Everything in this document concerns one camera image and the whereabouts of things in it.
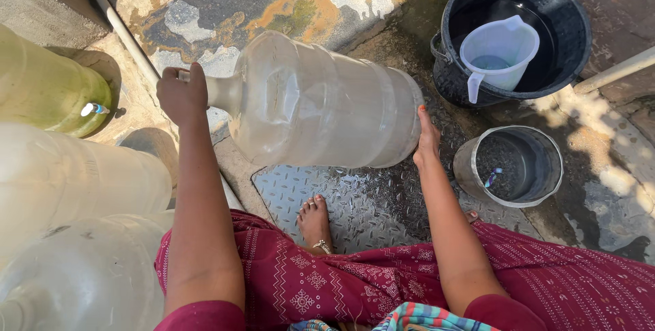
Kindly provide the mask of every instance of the plastic water jug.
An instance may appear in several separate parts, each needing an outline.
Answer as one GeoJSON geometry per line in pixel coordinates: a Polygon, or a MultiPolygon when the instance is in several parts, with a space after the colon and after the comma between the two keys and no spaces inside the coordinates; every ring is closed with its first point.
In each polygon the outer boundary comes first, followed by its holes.
{"type": "Polygon", "coordinates": [[[477,27],[464,38],[459,51],[464,65],[473,73],[468,78],[469,101],[478,101],[483,80],[513,91],[537,50],[539,35],[518,15],[477,27]]]}
{"type": "Polygon", "coordinates": [[[0,25],[0,121],[16,121],[74,137],[107,117],[82,109],[111,107],[107,82],[94,70],[59,56],[0,25]]]}
{"type": "Polygon", "coordinates": [[[421,134],[423,96],[407,73],[275,31],[244,48],[232,77],[207,85],[209,105],[227,111],[236,147],[256,165],[389,167],[421,134]]]}
{"type": "Polygon", "coordinates": [[[34,235],[64,222],[166,209],[170,174],[155,156],[0,123],[0,269],[34,235]]]}
{"type": "Polygon", "coordinates": [[[152,263],[173,211],[53,228],[0,273],[4,331],[152,331],[164,296],[152,263]]]}

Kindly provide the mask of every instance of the concrete floor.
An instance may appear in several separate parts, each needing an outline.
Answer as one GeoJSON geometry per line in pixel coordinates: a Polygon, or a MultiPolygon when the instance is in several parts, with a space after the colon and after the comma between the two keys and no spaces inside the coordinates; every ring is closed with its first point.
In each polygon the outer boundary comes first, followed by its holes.
{"type": "MultiPolygon", "coordinates": [[[[655,263],[650,239],[655,238],[651,143],[597,94],[578,97],[563,89],[534,102],[505,102],[473,111],[440,99],[432,86],[428,43],[439,28],[447,0],[113,1],[159,70],[197,60],[208,75],[228,76],[240,50],[264,28],[405,70],[432,92],[427,101],[433,120],[445,132],[442,148],[449,152],[442,162],[447,169],[458,146],[489,127],[538,127],[556,140],[565,159],[559,192],[538,207],[520,210],[477,201],[454,184],[463,208],[477,209],[488,222],[539,239],[655,263]]],[[[119,106],[127,113],[92,138],[118,144],[128,131],[152,127],[163,130],[176,146],[176,127],[162,115],[154,92],[143,86],[146,82],[118,41],[108,37],[94,48],[110,53],[119,65],[119,106]]],[[[263,167],[251,165],[238,153],[222,111],[211,109],[208,117],[226,180],[247,211],[273,219],[268,211],[271,202],[262,199],[251,181],[263,167]]],[[[174,155],[168,150],[160,155],[174,155]]],[[[168,165],[175,174],[175,161],[168,165]]],[[[412,164],[404,168],[409,174],[414,169],[412,164]]],[[[421,211],[413,212],[417,216],[396,219],[420,220],[421,211]]]]}

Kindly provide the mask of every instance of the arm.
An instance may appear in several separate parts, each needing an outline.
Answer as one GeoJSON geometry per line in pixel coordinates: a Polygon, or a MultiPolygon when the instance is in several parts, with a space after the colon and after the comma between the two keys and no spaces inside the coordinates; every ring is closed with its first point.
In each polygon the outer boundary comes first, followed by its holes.
{"type": "Polygon", "coordinates": [[[421,190],[428,209],[432,244],[446,302],[463,316],[468,305],[486,294],[509,295],[493,273],[487,254],[463,215],[446,171],[439,161],[441,133],[430,122],[425,106],[419,108],[421,139],[414,153],[421,190]]]}
{"type": "Polygon", "coordinates": [[[191,81],[167,67],[157,98],[179,127],[179,181],[168,254],[164,316],[203,300],[224,300],[244,309],[245,286],[206,115],[207,84],[200,64],[191,81]]]}

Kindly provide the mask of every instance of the bare foot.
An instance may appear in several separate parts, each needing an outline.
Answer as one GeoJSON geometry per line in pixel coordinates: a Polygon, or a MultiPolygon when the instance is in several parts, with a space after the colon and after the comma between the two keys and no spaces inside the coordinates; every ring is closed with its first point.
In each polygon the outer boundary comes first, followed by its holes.
{"type": "Polygon", "coordinates": [[[464,216],[466,216],[466,219],[468,220],[469,224],[473,224],[473,222],[475,222],[477,220],[483,221],[480,218],[480,215],[474,210],[468,210],[468,211],[464,212],[464,216]]]}
{"type": "Polygon", "coordinates": [[[328,219],[328,206],[325,204],[325,198],[321,194],[310,197],[307,202],[303,203],[300,214],[297,218],[300,233],[305,238],[309,246],[308,251],[313,254],[325,254],[320,247],[312,248],[312,245],[318,243],[321,239],[334,252],[332,247],[332,238],[330,238],[330,221],[328,219]]]}

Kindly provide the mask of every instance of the moss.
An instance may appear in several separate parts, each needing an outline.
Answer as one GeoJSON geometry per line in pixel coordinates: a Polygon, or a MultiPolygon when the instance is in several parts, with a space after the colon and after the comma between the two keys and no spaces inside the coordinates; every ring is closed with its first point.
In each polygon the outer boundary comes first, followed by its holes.
{"type": "Polygon", "coordinates": [[[291,15],[275,15],[266,29],[282,32],[291,38],[301,37],[316,14],[314,0],[298,0],[291,15]]]}

